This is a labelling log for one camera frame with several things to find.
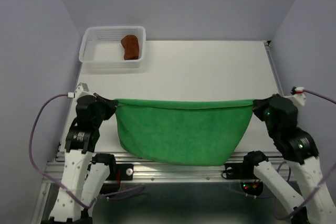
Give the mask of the green towel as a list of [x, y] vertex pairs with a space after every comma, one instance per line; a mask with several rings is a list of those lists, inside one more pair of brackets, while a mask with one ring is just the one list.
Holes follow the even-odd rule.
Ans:
[[253, 102], [118, 99], [121, 147], [147, 160], [189, 166], [221, 166], [242, 140]]

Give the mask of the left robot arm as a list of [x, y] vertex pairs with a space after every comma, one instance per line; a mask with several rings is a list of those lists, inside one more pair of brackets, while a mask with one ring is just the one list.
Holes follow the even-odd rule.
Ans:
[[92, 223], [102, 185], [117, 172], [112, 154], [94, 154], [100, 126], [115, 114], [117, 101], [88, 94], [76, 102], [76, 117], [66, 136], [64, 171], [47, 223]]

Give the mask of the brown towel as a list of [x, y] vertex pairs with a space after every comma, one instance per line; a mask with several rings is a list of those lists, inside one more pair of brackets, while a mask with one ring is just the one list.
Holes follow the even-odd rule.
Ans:
[[135, 35], [126, 35], [121, 40], [121, 45], [124, 48], [124, 60], [137, 60], [139, 58], [139, 42]]

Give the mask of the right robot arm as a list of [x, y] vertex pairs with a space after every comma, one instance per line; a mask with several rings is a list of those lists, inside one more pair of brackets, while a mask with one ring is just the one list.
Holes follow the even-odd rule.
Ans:
[[241, 170], [248, 177], [260, 179], [283, 205], [287, 215], [279, 220], [291, 223], [335, 223], [335, 203], [326, 186], [330, 173], [321, 171], [317, 146], [312, 136], [299, 128], [299, 106], [304, 106], [306, 96], [298, 92], [282, 97], [253, 101], [253, 114], [265, 123], [269, 137], [293, 173], [300, 192], [274, 169], [261, 151], [244, 156]]

